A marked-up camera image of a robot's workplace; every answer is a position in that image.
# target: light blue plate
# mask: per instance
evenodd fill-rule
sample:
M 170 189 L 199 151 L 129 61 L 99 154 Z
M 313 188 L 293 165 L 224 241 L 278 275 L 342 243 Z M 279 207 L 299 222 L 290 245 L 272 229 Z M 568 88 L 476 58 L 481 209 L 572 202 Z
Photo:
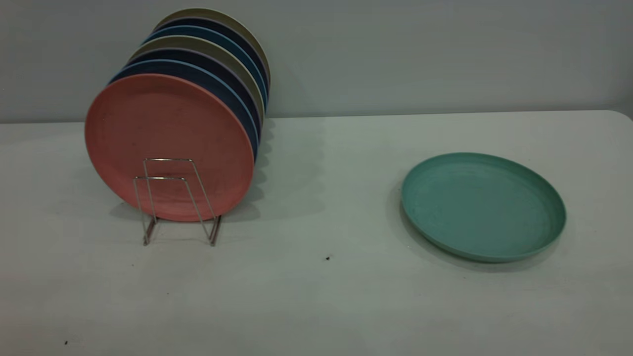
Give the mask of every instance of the light blue plate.
M 404 210 L 439 248 L 481 262 L 510 262 L 549 247 L 565 226 L 554 187 L 523 165 L 479 153 L 426 160 L 406 176 Z

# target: plate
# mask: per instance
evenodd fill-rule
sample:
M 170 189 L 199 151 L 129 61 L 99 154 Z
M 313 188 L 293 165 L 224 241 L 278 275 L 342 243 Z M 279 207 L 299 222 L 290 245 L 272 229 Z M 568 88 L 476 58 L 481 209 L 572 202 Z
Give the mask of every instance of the plate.
M 166 29 L 168 27 L 174 27 L 174 26 L 204 27 L 208 30 L 212 30 L 212 31 L 215 31 L 227 36 L 231 41 L 235 42 L 238 46 L 240 46 L 246 52 L 246 54 L 249 55 L 249 57 L 253 59 L 257 68 L 266 77 L 266 89 L 268 90 L 268 92 L 270 92 L 270 74 L 266 70 L 263 64 L 263 60 L 261 59 L 257 51 L 255 51 L 255 48 L 245 38 L 243 38 L 242 35 L 240 35 L 237 31 L 230 28 L 229 26 L 224 25 L 221 22 L 217 22 L 217 21 L 210 20 L 208 18 L 202 18 L 202 17 L 177 18 L 175 20 L 164 23 L 163 25 L 161 25 L 161 27 L 158 27 L 155 31 L 159 31 L 159 30 Z
M 242 80 L 249 92 L 251 92 L 251 95 L 257 98 L 256 104 L 260 109 L 260 112 L 265 113 L 266 105 L 260 93 L 260 88 L 257 86 L 255 78 L 253 78 L 251 72 L 249 72 L 244 64 L 242 64 L 242 62 L 240 62 L 234 55 L 215 43 L 193 36 L 160 37 L 143 44 L 130 57 L 130 61 L 134 61 L 136 57 L 142 55 L 143 53 L 163 48 L 190 49 L 218 60 L 220 63 L 227 66 L 231 72 L 234 72 L 240 80 Z
M 144 73 L 173 75 L 174 77 L 182 78 L 197 84 L 213 93 L 213 95 L 222 100 L 222 102 L 235 113 L 239 121 L 242 123 L 242 126 L 246 130 L 246 134 L 251 142 L 253 159 L 257 159 L 259 140 L 257 137 L 255 120 L 258 119 L 251 116 L 251 113 L 248 111 L 239 95 L 237 95 L 237 93 L 234 92 L 228 84 L 224 83 L 222 79 L 202 68 L 181 61 L 149 60 L 134 63 L 123 68 L 121 72 L 112 78 L 110 83 L 131 75 Z
M 216 43 L 222 48 L 231 52 L 231 54 L 233 54 L 238 60 L 240 60 L 242 64 L 244 64 L 244 66 L 248 69 L 248 71 L 251 72 L 251 75 L 253 76 L 253 78 L 255 78 L 255 81 L 257 82 L 257 86 L 260 88 L 260 92 L 263 95 L 264 102 L 268 102 L 268 89 L 266 87 L 264 76 L 262 76 L 253 59 L 243 50 L 243 48 L 238 46 L 235 42 L 231 41 L 231 39 L 219 32 L 208 30 L 204 27 L 174 26 L 154 32 L 143 43 L 149 42 L 159 37 L 172 35 L 184 35 L 202 38 L 207 41 Z
M 481 262 L 545 250 L 565 226 L 554 187 L 523 165 L 479 153 L 433 157 L 409 172 L 404 211 L 432 243 Z
M 103 181 L 137 207 L 132 178 L 145 158 L 190 158 L 216 215 L 235 207 L 253 178 L 248 135 L 231 109 L 204 88 L 162 74 L 139 74 L 108 85 L 85 123 L 88 155 Z M 148 162 L 150 175 L 185 177 L 203 218 L 212 214 L 190 163 Z M 138 182 L 141 208 L 151 214 L 147 184 Z M 182 181 L 152 181 L 157 216 L 197 221 Z
M 242 83 L 234 73 L 220 62 L 189 49 L 156 49 L 138 56 L 136 59 L 130 61 L 128 65 L 147 60 L 182 61 L 202 68 L 222 79 L 222 81 L 233 89 L 233 91 L 242 99 L 242 102 L 246 104 L 246 108 L 251 113 L 251 116 L 257 118 L 257 120 L 254 121 L 255 129 L 257 130 L 257 136 L 261 137 L 262 116 L 255 105 L 255 99 L 252 97 L 248 89 L 246 89 L 244 83 Z
M 266 58 L 266 54 L 264 53 L 264 49 L 261 47 L 259 41 L 255 38 L 253 33 L 249 31 L 241 22 L 236 19 L 228 16 L 225 13 L 221 13 L 219 11 L 204 9 L 204 8 L 191 8 L 191 9 L 182 9 L 172 13 L 166 18 L 162 19 L 156 26 L 156 29 L 163 26 L 165 23 L 176 20 L 182 17 L 202 17 L 207 18 L 209 20 L 217 21 L 223 23 L 230 28 L 234 29 L 237 33 L 242 35 L 248 43 L 255 48 L 255 51 L 259 54 L 261 60 L 264 62 L 264 66 L 266 66 L 266 72 L 268 73 L 268 79 L 270 80 L 270 67 L 268 66 L 268 59 Z

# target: gray wall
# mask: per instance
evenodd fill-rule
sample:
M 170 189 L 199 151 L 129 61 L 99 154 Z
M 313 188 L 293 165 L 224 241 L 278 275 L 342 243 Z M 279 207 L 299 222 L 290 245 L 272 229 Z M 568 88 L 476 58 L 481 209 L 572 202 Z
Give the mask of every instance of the gray wall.
M 628 107 L 631 0 L 0 0 L 0 121 L 83 120 L 165 15 L 239 19 L 268 116 Z

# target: stack of plates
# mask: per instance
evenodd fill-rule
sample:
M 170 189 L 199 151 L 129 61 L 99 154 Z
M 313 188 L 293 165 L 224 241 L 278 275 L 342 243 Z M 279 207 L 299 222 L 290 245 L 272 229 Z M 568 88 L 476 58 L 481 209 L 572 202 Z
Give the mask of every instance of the stack of plates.
M 253 178 L 268 105 L 270 69 L 255 37 L 208 9 L 167 16 L 92 103 L 88 154 L 105 183 L 137 206 L 133 178 L 146 158 L 195 162 L 215 215 L 242 200 Z M 185 177 L 204 219 L 213 217 L 187 162 L 148 162 L 149 175 Z M 152 212 L 147 184 L 141 208 Z M 154 181 L 156 215 L 198 219 L 181 181 Z

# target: khaki plate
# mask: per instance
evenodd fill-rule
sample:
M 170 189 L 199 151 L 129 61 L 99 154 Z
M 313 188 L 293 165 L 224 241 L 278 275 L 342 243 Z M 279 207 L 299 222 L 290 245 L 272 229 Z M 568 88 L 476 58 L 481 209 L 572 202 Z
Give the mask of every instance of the khaki plate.
M 251 75 L 251 72 L 238 60 L 234 55 L 228 52 L 226 49 L 218 46 L 217 44 L 193 36 L 165 36 L 151 40 L 142 45 L 134 54 L 130 57 L 130 61 L 134 58 L 155 49 L 164 48 L 184 48 L 196 51 L 211 58 L 218 60 L 220 63 L 227 66 L 227 68 L 235 73 L 238 78 L 242 80 L 246 89 L 251 93 L 255 99 L 255 105 L 260 113 L 260 123 L 264 119 L 264 101 L 263 96 L 260 93 L 260 89 L 255 82 L 255 79 Z
M 219 11 L 204 9 L 204 8 L 191 8 L 191 9 L 182 9 L 180 11 L 176 11 L 166 18 L 162 19 L 154 28 L 156 30 L 158 27 L 166 24 L 169 21 L 176 20 L 181 17 L 202 17 L 207 18 L 209 20 L 221 22 L 232 29 L 234 29 L 238 34 L 241 34 L 245 40 L 250 43 L 257 54 L 260 56 L 261 60 L 264 62 L 264 66 L 266 68 L 266 76 L 268 77 L 268 87 L 270 87 L 270 67 L 268 66 L 268 60 L 266 59 L 266 54 L 264 53 L 264 49 L 260 46 L 260 43 L 257 41 L 255 36 L 239 21 L 228 16 L 225 13 L 221 13 Z

